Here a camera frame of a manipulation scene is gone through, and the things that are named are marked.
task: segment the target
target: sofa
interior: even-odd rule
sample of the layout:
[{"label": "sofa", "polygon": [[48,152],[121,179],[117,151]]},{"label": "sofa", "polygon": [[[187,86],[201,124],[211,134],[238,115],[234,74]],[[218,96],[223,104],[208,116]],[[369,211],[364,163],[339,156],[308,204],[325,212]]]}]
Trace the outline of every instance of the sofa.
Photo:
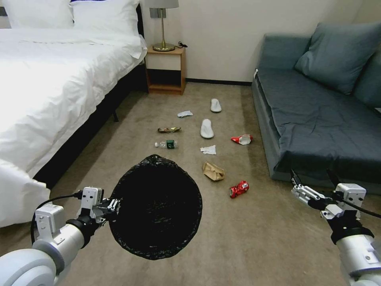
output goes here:
[{"label": "sofa", "polygon": [[270,177],[333,187],[329,168],[343,181],[381,194],[381,113],[367,87],[381,81],[381,52],[362,70],[350,95],[320,84],[294,66],[310,37],[266,34],[252,83]]}]

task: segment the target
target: white duvet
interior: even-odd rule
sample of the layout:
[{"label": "white duvet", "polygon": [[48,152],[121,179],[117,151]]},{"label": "white duvet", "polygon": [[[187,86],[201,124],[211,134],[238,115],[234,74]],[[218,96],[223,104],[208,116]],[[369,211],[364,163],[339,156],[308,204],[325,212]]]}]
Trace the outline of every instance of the white duvet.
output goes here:
[{"label": "white duvet", "polygon": [[145,54],[123,34],[0,29],[0,227],[30,221],[50,193],[31,178]]}]

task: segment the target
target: floor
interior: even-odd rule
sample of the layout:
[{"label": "floor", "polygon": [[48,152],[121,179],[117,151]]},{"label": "floor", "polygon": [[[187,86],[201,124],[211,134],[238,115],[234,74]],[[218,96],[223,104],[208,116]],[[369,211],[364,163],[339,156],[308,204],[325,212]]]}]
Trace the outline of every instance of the floor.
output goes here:
[{"label": "floor", "polygon": [[[220,100],[221,113],[210,112],[212,98]],[[178,118],[176,114],[184,110],[194,116]],[[120,122],[110,119],[103,126],[52,195],[99,186],[109,196],[131,166],[157,153],[175,161],[198,184],[203,198],[201,224],[185,249],[160,261],[124,251],[106,225],[79,252],[61,285],[345,285],[328,224],[292,196],[290,183],[269,178],[249,87],[188,83],[181,97],[133,93],[117,113]],[[204,118],[212,121],[213,139],[199,135]],[[173,135],[157,132],[158,127],[172,126],[183,130]],[[230,140],[244,133],[253,135],[250,145]],[[178,140],[178,149],[154,147],[169,138]],[[214,144],[217,155],[199,151]],[[213,182],[203,175],[206,160],[225,169],[223,181]],[[230,199],[229,187],[241,180],[249,182],[249,191]],[[60,203],[67,218],[73,218],[79,201]],[[367,196],[364,206],[381,212],[381,197]],[[363,215],[363,224],[377,236],[381,235],[379,222]],[[29,247],[28,227],[0,229],[0,255]]]}]

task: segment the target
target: lamp shade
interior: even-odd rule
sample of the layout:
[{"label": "lamp shade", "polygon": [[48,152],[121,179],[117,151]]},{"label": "lamp shade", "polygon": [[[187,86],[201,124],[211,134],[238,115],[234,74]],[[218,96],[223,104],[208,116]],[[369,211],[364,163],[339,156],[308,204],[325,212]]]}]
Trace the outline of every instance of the lamp shade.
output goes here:
[{"label": "lamp shade", "polygon": [[146,0],[145,4],[149,8],[177,8],[179,0]]}]

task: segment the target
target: water bottle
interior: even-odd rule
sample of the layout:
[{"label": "water bottle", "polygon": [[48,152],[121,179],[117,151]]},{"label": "water bottle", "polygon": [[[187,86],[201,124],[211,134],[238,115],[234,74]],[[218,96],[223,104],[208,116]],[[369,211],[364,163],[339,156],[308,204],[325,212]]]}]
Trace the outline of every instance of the water bottle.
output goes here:
[{"label": "water bottle", "polygon": [[167,140],[167,141],[162,141],[160,143],[155,143],[155,147],[160,147],[160,148],[168,148],[168,149],[175,149],[177,148],[177,141],[176,140]]}]

